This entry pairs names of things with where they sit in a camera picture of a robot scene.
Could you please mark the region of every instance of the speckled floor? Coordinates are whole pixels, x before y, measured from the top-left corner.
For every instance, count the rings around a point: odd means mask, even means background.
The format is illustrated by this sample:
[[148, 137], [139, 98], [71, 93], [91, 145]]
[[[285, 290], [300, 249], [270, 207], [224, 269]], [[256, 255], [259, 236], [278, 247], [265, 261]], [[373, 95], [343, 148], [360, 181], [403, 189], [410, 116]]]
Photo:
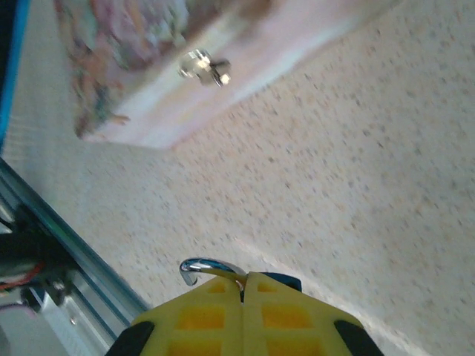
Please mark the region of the speckled floor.
[[475, 12], [406, 0], [175, 151], [75, 139], [32, 1], [7, 161], [149, 302], [184, 258], [293, 274], [386, 355], [475, 355]]

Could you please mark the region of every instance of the yellow robot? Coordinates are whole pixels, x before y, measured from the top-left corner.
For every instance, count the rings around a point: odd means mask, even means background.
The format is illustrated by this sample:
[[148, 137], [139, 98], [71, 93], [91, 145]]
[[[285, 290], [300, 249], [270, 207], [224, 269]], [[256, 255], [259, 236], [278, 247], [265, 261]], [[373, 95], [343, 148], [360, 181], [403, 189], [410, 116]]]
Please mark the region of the yellow robot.
[[209, 258], [180, 265], [189, 286], [141, 314], [106, 356], [381, 356], [354, 316], [301, 292], [300, 280]]

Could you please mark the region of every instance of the floral fabric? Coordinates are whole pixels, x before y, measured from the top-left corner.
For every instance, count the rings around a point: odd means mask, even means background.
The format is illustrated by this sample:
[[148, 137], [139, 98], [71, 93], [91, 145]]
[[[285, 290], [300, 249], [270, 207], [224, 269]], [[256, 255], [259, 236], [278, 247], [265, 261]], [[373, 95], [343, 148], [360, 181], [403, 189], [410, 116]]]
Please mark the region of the floral fabric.
[[77, 99], [76, 133], [111, 120], [150, 67], [218, 14], [218, 0], [55, 0]]

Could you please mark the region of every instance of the metal hook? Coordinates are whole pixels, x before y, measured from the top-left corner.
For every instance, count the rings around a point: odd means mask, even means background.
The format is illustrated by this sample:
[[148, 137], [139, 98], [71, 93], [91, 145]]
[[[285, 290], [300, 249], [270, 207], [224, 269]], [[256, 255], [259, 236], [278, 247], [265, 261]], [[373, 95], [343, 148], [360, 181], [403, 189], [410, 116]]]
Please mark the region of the metal hook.
[[235, 281], [240, 290], [244, 290], [247, 273], [233, 265], [232, 263], [213, 260], [204, 257], [188, 258], [180, 264], [180, 274], [188, 286], [194, 286], [197, 282], [196, 273], [207, 273], [215, 276], [225, 277]]

